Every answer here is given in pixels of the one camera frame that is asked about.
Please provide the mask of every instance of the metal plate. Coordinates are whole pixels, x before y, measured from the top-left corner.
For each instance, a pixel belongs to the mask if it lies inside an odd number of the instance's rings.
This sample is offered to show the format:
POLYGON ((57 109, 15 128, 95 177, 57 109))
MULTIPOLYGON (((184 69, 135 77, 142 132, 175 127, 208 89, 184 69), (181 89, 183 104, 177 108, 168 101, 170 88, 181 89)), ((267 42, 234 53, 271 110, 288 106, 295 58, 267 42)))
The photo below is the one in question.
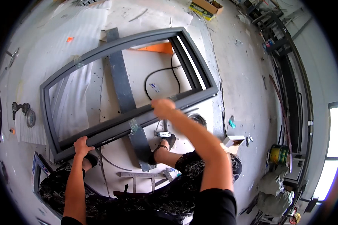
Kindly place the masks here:
POLYGON ((28 128, 32 128, 35 125, 35 121, 35 112, 30 108, 26 113, 26 124, 28 125, 28 128))

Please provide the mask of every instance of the patterned pants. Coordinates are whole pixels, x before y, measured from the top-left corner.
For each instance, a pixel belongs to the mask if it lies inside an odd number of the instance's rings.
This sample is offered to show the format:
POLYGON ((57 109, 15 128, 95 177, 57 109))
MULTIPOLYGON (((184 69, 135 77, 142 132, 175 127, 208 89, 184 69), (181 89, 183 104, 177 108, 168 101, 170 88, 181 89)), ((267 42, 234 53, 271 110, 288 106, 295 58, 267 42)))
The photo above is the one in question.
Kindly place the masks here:
MULTIPOLYGON (((242 170, 238 157, 231 154, 233 182, 242 170)), ((86 221, 88 224, 105 222, 108 215, 129 211, 146 210, 163 214, 181 223, 182 219, 193 212, 195 198, 200 190, 204 161, 194 151, 184 154, 175 165, 182 174, 168 185, 148 194, 123 195, 119 198, 100 196, 85 190, 86 221)), ((65 188, 71 171, 70 164, 59 167, 45 178, 39 187, 42 200, 59 214, 64 212, 65 188)))

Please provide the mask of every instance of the cardboard box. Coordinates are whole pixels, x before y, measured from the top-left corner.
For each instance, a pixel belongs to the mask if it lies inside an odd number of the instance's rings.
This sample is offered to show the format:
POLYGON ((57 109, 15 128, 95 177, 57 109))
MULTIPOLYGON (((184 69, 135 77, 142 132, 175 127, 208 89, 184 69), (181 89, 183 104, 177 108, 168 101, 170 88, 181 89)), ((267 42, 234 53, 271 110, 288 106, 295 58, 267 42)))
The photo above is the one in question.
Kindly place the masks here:
POLYGON ((220 145, 225 152, 237 154, 239 146, 244 140, 244 136, 227 136, 220 145))
POLYGON ((223 11, 223 6, 216 1, 207 2, 205 0, 192 0, 190 9, 203 16, 206 20, 211 20, 223 11))

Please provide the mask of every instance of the person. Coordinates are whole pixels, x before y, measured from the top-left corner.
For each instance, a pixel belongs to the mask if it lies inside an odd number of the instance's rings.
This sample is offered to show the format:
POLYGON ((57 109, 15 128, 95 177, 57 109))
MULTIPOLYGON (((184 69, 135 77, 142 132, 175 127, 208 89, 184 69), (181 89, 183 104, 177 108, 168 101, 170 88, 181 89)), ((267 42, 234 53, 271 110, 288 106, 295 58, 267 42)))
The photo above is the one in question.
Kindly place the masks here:
POLYGON ((195 147, 186 154, 171 153, 175 135, 163 138, 149 158, 150 164, 164 163, 182 174, 168 185, 150 193, 124 193, 110 198, 91 193, 84 187, 84 176, 97 164, 88 154, 87 137, 75 143, 72 165, 64 164, 39 187, 45 203, 63 215, 62 224, 108 224, 145 222, 181 224, 193 214, 190 224, 236 224, 233 182, 241 173, 235 155, 227 156, 220 141, 202 125, 188 119, 169 99, 152 101, 154 114, 168 119, 195 147))

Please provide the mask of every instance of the black shoe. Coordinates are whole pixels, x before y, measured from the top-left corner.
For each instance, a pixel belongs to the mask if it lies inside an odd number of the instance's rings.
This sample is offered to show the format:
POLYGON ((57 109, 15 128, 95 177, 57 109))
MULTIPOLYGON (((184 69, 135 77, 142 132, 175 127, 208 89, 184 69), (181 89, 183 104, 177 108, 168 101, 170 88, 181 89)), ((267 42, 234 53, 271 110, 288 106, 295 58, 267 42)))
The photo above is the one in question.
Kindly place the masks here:
POLYGON ((163 137, 161 140, 160 140, 160 143, 158 145, 158 147, 156 147, 156 149, 151 153, 151 155, 149 156, 149 160, 148 160, 148 163, 151 164, 151 165, 156 165, 158 164, 155 160, 154 160, 154 153, 160 148, 160 147, 164 147, 166 148, 168 151, 170 151, 172 149, 172 147, 174 146, 175 144, 175 141, 176 141, 176 137, 174 134, 171 134, 170 137, 163 137), (160 143, 162 140, 166 140, 169 144, 169 149, 164 145, 162 146, 160 143))
POLYGON ((87 154, 86 156, 84 156, 84 159, 88 159, 89 162, 91 163, 91 167, 95 167, 98 164, 98 158, 95 155, 92 154, 87 154))

